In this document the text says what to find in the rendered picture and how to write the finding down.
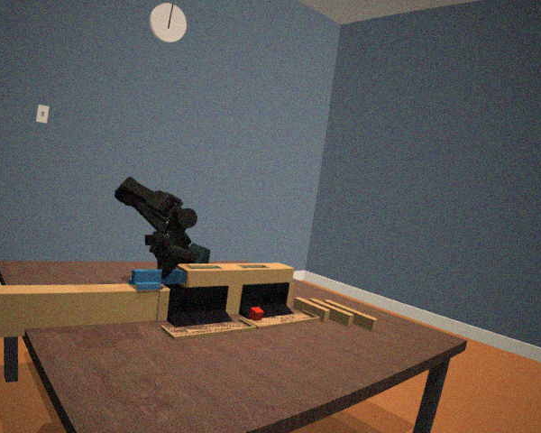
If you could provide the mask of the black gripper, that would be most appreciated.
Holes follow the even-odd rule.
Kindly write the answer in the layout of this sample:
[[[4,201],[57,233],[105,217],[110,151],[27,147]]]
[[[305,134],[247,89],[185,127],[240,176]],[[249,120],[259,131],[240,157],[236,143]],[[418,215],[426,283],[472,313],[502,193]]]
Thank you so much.
[[[170,241],[169,246],[163,244],[154,244],[150,246],[150,252],[157,259],[157,269],[162,270],[161,278],[165,280],[170,273],[182,262],[180,257],[185,260],[189,259],[190,252],[180,247],[182,239],[185,239],[184,232],[173,227],[167,227],[166,231],[169,231]]]

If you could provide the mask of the red cube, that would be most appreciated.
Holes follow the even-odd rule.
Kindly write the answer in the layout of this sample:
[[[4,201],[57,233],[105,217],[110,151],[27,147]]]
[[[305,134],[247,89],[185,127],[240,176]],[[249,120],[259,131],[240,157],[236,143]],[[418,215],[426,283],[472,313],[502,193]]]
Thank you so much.
[[[251,308],[248,316],[249,316],[253,321],[261,320],[261,319],[262,319],[263,312],[264,312],[264,311],[263,311],[262,309],[259,309],[259,308]]]

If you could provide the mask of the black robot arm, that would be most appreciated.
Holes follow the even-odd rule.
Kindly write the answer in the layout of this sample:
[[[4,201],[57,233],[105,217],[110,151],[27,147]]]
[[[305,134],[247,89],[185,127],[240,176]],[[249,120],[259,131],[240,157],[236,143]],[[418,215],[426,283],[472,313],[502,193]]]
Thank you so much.
[[[169,231],[164,234],[163,230],[166,230],[167,227],[173,227],[184,232],[186,238],[182,239],[180,247],[190,252],[188,260],[180,257],[182,263],[194,263],[200,256],[200,253],[194,253],[189,247],[192,242],[185,233],[187,228],[193,227],[197,223],[197,213],[191,208],[182,208],[183,202],[180,198],[169,192],[152,191],[131,177],[123,181],[121,186],[115,190],[115,197],[120,203],[135,207],[158,231],[153,232],[153,235],[145,235],[145,245],[163,244],[169,246]]]

